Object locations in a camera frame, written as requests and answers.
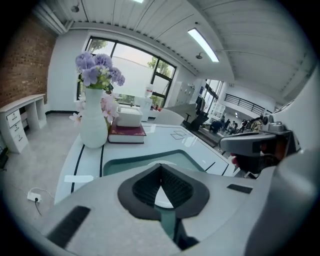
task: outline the white vase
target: white vase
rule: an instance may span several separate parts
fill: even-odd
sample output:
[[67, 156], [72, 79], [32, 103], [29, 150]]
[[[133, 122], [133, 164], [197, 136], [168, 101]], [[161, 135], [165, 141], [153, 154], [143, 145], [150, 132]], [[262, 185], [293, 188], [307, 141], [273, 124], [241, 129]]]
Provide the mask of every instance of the white vase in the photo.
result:
[[101, 110], [102, 89], [85, 88], [85, 108], [80, 123], [80, 138], [88, 148], [104, 145], [108, 138], [106, 120]]

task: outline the power adapter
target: power adapter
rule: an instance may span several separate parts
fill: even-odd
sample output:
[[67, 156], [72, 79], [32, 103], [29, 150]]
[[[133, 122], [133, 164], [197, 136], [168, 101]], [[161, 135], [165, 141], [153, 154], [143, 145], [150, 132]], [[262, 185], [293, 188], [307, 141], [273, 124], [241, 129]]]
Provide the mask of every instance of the power adapter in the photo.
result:
[[41, 202], [41, 195], [40, 194], [37, 194], [37, 193], [33, 193], [33, 192], [28, 192], [28, 195], [26, 196], [26, 198], [30, 201], [33, 201], [35, 202], [36, 201], [36, 198], [38, 198], [38, 201], [37, 203], [40, 203]]

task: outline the desk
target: desk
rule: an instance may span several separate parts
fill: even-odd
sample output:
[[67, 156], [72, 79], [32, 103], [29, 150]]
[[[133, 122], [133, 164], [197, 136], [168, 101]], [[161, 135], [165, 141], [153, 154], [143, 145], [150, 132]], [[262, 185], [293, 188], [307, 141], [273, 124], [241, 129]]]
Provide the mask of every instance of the desk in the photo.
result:
[[0, 130], [9, 150], [21, 153], [28, 144], [19, 109], [24, 107], [30, 130], [39, 130], [46, 123], [44, 94], [30, 95], [0, 108]]
[[146, 137], [144, 144], [106, 143], [101, 148], [88, 148], [78, 136], [62, 167], [54, 204], [57, 204], [85, 183], [65, 182], [65, 176], [102, 177], [104, 165], [114, 159], [153, 155], [173, 150], [186, 152], [209, 174], [232, 173], [234, 166], [208, 144], [179, 125], [142, 124]]

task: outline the drawer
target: drawer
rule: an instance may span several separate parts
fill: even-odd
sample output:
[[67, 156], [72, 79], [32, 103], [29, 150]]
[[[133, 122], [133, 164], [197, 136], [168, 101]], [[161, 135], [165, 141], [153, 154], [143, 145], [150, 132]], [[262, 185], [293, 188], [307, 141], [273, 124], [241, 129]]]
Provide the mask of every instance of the drawer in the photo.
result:
[[12, 138], [16, 137], [18, 134], [21, 133], [21, 131], [24, 130], [24, 127], [22, 125], [21, 120], [19, 122], [17, 122], [16, 124], [14, 124], [11, 128], [10, 128], [10, 133]]
[[16, 146], [19, 153], [21, 153], [21, 151], [24, 149], [25, 145], [28, 144], [28, 139], [27, 139], [27, 136], [26, 136], [24, 130], [22, 130], [22, 132], [20, 132], [20, 134], [15, 136], [13, 138], [13, 140], [14, 140], [15, 146]]
[[19, 109], [11, 114], [8, 114], [6, 116], [6, 119], [8, 121], [9, 127], [12, 127], [14, 124], [19, 122], [21, 120]]

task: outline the fluorescent light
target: fluorescent light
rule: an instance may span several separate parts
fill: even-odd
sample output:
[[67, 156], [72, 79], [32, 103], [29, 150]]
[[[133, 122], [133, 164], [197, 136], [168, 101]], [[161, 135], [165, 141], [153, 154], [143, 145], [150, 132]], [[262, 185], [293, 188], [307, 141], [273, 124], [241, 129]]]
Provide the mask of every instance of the fluorescent light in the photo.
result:
[[194, 40], [197, 41], [197, 43], [204, 49], [206, 54], [210, 57], [210, 59], [213, 62], [219, 62], [217, 56], [215, 55], [214, 51], [210, 48], [207, 41], [204, 39], [204, 37], [198, 32], [196, 28], [193, 28], [188, 31], [189, 35], [194, 38]]

